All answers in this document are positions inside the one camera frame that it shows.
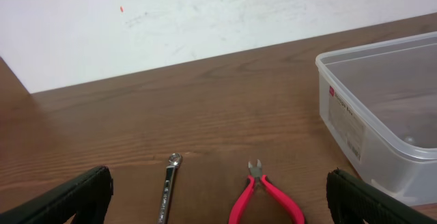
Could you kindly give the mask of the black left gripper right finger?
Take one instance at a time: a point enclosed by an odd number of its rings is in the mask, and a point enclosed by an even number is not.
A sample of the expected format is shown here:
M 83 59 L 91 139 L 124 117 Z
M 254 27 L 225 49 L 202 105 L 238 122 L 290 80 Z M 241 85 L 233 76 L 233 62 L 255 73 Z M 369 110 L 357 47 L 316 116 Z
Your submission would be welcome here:
M 341 169 L 328 173 L 326 199 L 335 224 L 436 224 Z

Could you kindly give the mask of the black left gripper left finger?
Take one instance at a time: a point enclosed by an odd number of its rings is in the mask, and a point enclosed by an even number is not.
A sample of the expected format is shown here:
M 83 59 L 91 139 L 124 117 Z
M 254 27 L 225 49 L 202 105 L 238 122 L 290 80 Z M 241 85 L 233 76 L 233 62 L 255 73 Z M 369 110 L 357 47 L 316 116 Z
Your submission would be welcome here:
M 2 223 L 103 224 L 113 196 L 109 168 L 97 166 L 50 191 L 1 213 Z

